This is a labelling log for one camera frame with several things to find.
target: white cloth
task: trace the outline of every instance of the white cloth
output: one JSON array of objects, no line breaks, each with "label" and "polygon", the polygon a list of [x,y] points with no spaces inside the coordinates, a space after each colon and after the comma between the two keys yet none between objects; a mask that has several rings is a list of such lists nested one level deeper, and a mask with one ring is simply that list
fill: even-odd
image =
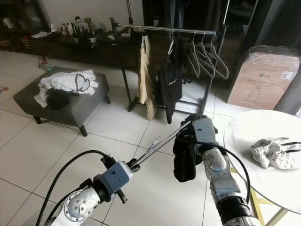
[{"label": "white cloth", "polygon": [[269,165],[272,165],[282,170],[301,168],[301,151],[286,152],[296,149],[300,149],[300,145],[284,145],[278,139],[261,139],[250,147],[253,159],[262,167],[267,169]]},{"label": "white cloth", "polygon": [[142,36],[140,72],[138,78],[137,97],[141,104],[146,104],[147,119],[153,120],[157,112],[157,105],[155,103],[155,95],[152,93],[153,84],[151,82],[149,65],[150,65],[150,40],[147,35]]},{"label": "white cloth", "polygon": [[82,72],[58,72],[50,77],[41,79],[40,93],[34,99],[44,108],[47,106],[48,89],[62,89],[68,92],[93,95],[98,87],[92,70]]}]

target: cardboard box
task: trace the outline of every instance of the cardboard box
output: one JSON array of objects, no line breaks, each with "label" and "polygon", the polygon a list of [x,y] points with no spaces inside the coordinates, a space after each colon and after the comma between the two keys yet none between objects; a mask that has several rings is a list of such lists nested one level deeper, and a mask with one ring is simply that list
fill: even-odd
[{"label": "cardboard box", "polygon": [[228,104],[274,109],[298,72],[301,58],[286,47],[255,46],[245,55]]}]

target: ottoman leg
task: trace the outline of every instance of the ottoman leg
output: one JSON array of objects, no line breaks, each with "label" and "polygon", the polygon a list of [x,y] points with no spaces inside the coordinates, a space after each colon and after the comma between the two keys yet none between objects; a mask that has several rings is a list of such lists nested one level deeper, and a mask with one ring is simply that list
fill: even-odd
[{"label": "ottoman leg", "polygon": [[35,121],[36,121],[36,123],[37,123],[38,125],[40,125],[40,124],[42,123],[40,117],[34,116],[33,118],[35,119]]},{"label": "ottoman leg", "polygon": [[80,131],[81,131],[81,133],[82,133],[82,135],[84,137],[88,136],[88,133],[87,133],[86,128],[85,128],[84,125],[82,125],[81,127],[79,127],[79,129],[80,129]]},{"label": "ottoman leg", "polygon": [[105,102],[107,102],[107,104],[111,103],[111,100],[109,99],[108,95],[105,95],[104,100],[105,100]]}]

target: printed label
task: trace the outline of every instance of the printed label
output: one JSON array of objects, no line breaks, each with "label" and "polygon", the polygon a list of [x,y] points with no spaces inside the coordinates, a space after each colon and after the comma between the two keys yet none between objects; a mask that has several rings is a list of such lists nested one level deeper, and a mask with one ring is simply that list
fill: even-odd
[{"label": "printed label", "polygon": [[283,72],[280,78],[292,80],[296,74],[297,74],[296,72]]}]

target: beige garment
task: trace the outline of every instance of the beige garment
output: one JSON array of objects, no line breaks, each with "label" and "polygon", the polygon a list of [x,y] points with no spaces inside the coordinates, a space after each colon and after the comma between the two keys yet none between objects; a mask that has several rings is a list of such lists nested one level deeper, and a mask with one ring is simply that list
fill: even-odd
[{"label": "beige garment", "polygon": [[157,112],[155,103],[155,95],[152,93],[153,84],[151,82],[149,66],[150,66],[150,40],[148,36],[142,37],[140,49],[141,61],[138,79],[137,97],[141,104],[146,104],[147,119],[152,120]]}]

